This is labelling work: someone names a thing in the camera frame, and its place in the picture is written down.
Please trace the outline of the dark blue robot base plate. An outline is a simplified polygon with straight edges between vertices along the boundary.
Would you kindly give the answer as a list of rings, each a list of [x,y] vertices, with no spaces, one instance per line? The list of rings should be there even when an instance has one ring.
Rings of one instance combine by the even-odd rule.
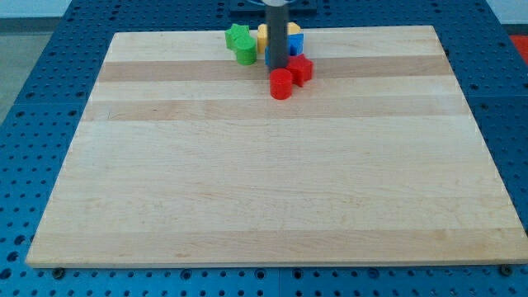
[[[248,17],[266,12],[268,7],[288,7],[289,12],[314,13],[318,10],[318,0],[228,0],[231,16]]]

